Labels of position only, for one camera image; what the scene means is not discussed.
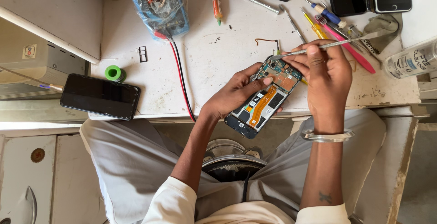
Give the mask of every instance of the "hand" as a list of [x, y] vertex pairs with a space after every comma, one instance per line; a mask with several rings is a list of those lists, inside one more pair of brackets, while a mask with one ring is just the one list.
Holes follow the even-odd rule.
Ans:
[[235, 73], [229, 82], [205, 103], [202, 107], [202, 111], [212, 112], [217, 120], [220, 120], [244, 104], [256, 91], [269, 86], [273, 81], [271, 77], [250, 82], [250, 76], [256, 74], [262, 64], [263, 63], [255, 63], [249, 68]]
[[307, 54], [282, 58], [308, 81], [308, 107], [314, 117], [316, 134], [337, 134], [344, 130], [344, 110], [352, 84], [352, 68], [340, 46], [327, 48], [326, 52], [318, 48], [333, 42], [315, 40], [292, 50], [307, 49]]

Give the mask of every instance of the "solder wire spool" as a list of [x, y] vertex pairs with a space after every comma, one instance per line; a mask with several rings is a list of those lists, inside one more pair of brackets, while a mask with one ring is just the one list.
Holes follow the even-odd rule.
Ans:
[[106, 68], [105, 76], [109, 81], [124, 82], [124, 80], [126, 80], [126, 71], [117, 65], [111, 65]]

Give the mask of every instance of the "stool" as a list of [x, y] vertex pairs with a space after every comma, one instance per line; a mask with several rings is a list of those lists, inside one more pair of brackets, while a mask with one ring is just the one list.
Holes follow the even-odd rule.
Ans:
[[268, 163], [253, 155], [242, 154], [247, 150], [232, 140], [218, 139], [208, 143], [202, 171], [219, 182], [244, 181]]

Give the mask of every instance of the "blue screwdriver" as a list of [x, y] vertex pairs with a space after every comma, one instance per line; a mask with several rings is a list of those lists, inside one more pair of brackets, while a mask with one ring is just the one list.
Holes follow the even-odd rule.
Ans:
[[328, 18], [331, 22], [337, 24], [341, 29], [347, 26], [347, 22], [341, 20], [339, 17], [337, 17], [335, 14], [330, 13], [328, 9], [323, 8], [319, 4], [312, 3], [308, 0], [305, 0], [309, 4], [311, 4], [311, 7], [314, 8], [318, 13]]

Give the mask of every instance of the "grey cloth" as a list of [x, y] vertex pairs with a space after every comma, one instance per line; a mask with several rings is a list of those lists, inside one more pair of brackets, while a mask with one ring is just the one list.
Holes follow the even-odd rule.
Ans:
[[386, 35], [368, 39], [377, 54], [380, 54], [392, 42], [402, 30], [402, 13], [380, 14], [370, 18], [369, 23], [364, 27], [363, 35], [376, 31], [384, 32]]
[[[247, 201], [270, 202], [296, 219], [312, 144], [299, 135], [313, 127], [311, 117], [265, 159], [269, 165], [250, 178]], [[368, 109], [347, 110], [345, 127], [356, 134], [343, 146], [343, 199], [350, 215], [386, 130], [384, 122]], [[147, 120], [87, 120], [81, 127], [81, 135], [99, 176], [108, 220], [111, 224], [141, 221], [182, 148], [156, 131]], [[195, 219], [241, 203], [243, 185], [243, 181], [218, 182], [202, 172]]]

